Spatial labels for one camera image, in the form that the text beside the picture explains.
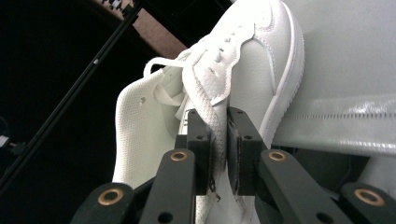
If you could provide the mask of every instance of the white sole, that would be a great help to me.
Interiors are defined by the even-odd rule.
[[[276,129],[300,87],[304,70],[304,58],[298,61],[300,57],[304,57],[303,33],[291,15],[289,8],[285,4],[283,6],[290,20],[290,53],[286,68],[276,89],[276,95],[271,100],[259,129],[259,133],[268,148],[271,148]]]

